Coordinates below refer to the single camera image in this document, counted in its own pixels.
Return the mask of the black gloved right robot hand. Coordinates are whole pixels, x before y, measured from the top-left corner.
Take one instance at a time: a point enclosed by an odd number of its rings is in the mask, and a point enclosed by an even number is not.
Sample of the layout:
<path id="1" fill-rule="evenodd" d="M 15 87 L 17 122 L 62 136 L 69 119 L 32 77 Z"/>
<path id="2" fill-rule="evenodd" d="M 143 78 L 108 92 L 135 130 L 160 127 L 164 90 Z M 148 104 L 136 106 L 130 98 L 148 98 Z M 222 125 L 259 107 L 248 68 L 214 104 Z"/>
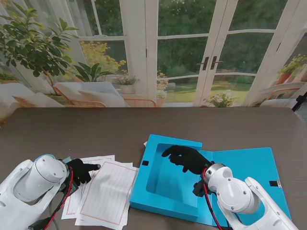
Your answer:
<path id="1" fill-rule="evenodd" d="M 183 173 L 190 171 L 201 175 L 205 168 L 213 165 L 212 161 L 207 160 L 197 150 L 186 146 L 173 145 L 162 153 L 162 157 L 168 157 L 171 163 L 183 166 Z"/>

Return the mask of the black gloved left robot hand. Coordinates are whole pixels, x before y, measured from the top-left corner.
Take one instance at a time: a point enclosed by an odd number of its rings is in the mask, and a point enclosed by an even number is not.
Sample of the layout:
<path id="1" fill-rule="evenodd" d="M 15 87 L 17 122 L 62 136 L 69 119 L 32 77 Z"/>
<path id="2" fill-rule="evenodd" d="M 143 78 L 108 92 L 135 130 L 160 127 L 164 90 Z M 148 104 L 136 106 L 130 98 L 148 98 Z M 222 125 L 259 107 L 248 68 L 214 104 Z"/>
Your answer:
<path id="1" fill-rule="evenodd" d="M 91 181 L 89 172 L 97 171 L 101 168 L 100 164 L 83 163 L 81 159 L 74 159 L 67 163 L 73 171 L 73 181 L 80 186 Z"/>

